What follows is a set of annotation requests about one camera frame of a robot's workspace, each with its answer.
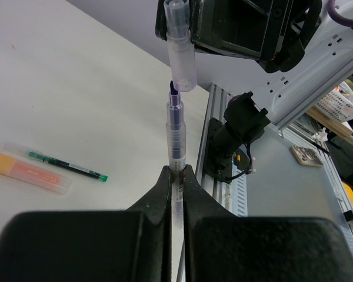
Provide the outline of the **clear pen cap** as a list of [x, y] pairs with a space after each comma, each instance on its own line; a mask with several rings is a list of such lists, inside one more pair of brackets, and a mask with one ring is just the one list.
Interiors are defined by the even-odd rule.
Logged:
[[32, 149], [30, 149], [26, 146], [19, 145], [19, 144], [13, 143], [13, 142], [5, 143], [4, 149], [8, 152], [11, 152], [16, 155], [23, 156], [23, 157], [28, 157], [28, 153], [32, 151]]

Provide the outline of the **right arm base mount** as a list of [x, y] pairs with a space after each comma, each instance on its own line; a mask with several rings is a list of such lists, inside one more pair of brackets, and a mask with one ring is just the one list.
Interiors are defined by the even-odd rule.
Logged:
[[243, 145], [227, 123], [211, 118], [208, 126], [207, 149], [204, 160], [204, 173], [221, 183], [230, 184], [233, 180], [248, 174], [252, 168], [249, 146]]

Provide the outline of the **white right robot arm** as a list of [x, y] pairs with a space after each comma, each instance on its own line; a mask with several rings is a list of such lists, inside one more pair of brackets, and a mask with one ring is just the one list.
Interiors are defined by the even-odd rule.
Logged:
[[159, 1], [155, 34], [180, 92], [197, 85], [197, 52], [255, 61], [271, 77], [254, 99], [278, 127], [353, 71], [353, 1]]

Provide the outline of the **green gel pen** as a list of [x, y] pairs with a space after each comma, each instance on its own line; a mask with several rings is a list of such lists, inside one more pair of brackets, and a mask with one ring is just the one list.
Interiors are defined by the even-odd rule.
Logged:
[[77, 166], [75, 164], [65, 162], [63, 160], [59, 160], [59, 159], [56, 159], [56, 158], [53, 158], [53, 157], [50, 157], [47, 155], [43, 155], [42, 153], [38, 153], [38, 152], [30, 150], [30, 151], [26, 151], [25, 156], [27, 156], [31, 159], [34, 159], [34, 160], [38, 160], [40, 162], [47, 163], [49, 165], [60, 167], [60, 168], [70, 170], [72, 172], [84, 175], [84, 176], [88, 176], [93, 179], [97, 179], [101, 182], [106, 182], [108, 180], [107, 175], [100, 174], [100, 173], [95, 172], [93, 170], [89, 170], [89, 169], [83, 168], [81, 166]]

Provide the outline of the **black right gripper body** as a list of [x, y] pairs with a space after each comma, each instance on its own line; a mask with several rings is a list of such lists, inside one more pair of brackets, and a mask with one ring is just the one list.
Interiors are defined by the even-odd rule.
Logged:
[[304, 57], [305, 49], [317, 31], [321, 19], [321, 1], [294, 1], [291, 6], [281, 49], [270, 61], [259, 61], [258, 65], [267, 72], [287, 72]]

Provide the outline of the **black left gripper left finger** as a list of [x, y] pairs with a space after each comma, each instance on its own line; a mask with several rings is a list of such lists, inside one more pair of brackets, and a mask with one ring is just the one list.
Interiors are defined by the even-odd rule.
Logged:
[[33, 211], [0, 235], [0, 281], [170, 281], [171, 173], [126, 210]]

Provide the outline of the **orange marker pen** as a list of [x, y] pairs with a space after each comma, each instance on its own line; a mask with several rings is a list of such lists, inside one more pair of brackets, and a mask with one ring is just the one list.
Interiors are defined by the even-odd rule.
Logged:
[[65, 176], [22, 161], [13, 164], [8, 176], [59, 194], [67, 194], [72, 184]]

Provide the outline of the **small pink pen cap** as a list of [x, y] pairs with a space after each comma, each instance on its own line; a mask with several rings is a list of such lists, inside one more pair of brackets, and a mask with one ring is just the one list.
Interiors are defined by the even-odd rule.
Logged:
[[190, 92], [197, 85], [195, 47], [189, 28], [189, 2], [173, 0], [164, 2], [166, 39], [169, 64], [174, 88]]

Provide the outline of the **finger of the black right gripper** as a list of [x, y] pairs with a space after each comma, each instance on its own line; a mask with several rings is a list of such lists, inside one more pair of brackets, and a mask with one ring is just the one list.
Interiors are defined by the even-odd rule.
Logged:
[[156, 21], [155, 21], [155, 35], [163, 41], [167, 40], [167, 25], [166, 25], [166, 16], [164, 10], [164, 0], [158, 0], [157, 12], [156, 12]]
[[191, 39], [208, 53], [270, 61], [281, 50], [292, 1], [192, 1]]

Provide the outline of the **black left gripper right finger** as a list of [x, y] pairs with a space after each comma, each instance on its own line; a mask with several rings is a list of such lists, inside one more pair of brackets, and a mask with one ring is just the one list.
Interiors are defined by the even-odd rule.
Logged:
[[342, 231], [320, 217], [238, 217], [184, 170], [187, 281], [353, 281]]

